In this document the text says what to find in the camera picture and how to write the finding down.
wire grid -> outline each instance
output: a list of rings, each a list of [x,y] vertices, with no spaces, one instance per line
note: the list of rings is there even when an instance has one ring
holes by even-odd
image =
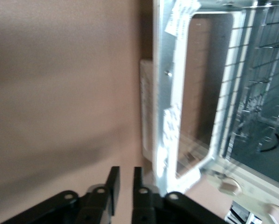
[[[237,120],[236,136],[243,141],[256,134],[258,150],[273,139],[279,126],[279,6],[263,10],[262,21],[255,39],[255,47],[243,90]],[[258,120],[264,117],[268,125],[254,133]]]

hole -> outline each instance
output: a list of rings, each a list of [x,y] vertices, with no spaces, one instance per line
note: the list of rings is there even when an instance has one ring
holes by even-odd
[[[148,190],[146,188],[140,188],[139,193],[146,194],[146,193],[148,193]]]
[[[90,215],[85,215],[84,216],[84,220],[90,220],[90,219],[91,219]]]
[[[146,222],[147,220],[148,220],[148,218],[146,216],[141,217],[141,221]]]
[[[65,199],[72,199],[72,198],[73,198],[73,195],[67,194],[67,195],[64,196],[64,198],[65,198]]]
[[[97,192],[98,192],[99,194],[103,194],[103,193],[105,193],[105,190],[104,190],[103,188],[100,188],[100,189],[97,190]]]
[[[178,200],[179,199],[178,195],[176,195],[176,194],[170,194],[169,198],[172,199],[172,200]]]

oven door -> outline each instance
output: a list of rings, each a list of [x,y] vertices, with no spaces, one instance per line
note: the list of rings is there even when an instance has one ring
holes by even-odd
[[[279,223],[279,1],[156,0],[154,9],[153,64],[141,64],[143,154],[161,194],[207,175]]]

white sticker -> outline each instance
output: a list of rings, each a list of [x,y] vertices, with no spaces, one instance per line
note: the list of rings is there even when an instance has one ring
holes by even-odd
[[[181,107],[180,105],[172,106],[164,110],[163,120],[163,144],[169,149],[175,146],[177,148],[180,135],[181,124]]]
[[[178,39],[186,38],[186,29],[194,12],[200,8],[197,0],[176,0],[165,32],[176,36]]]

screw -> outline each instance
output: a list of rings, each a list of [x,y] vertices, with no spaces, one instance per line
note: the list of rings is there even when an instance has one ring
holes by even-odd
[[[169,77],[172,77],[172,73],[170,71],[165,71],[165,74]]]

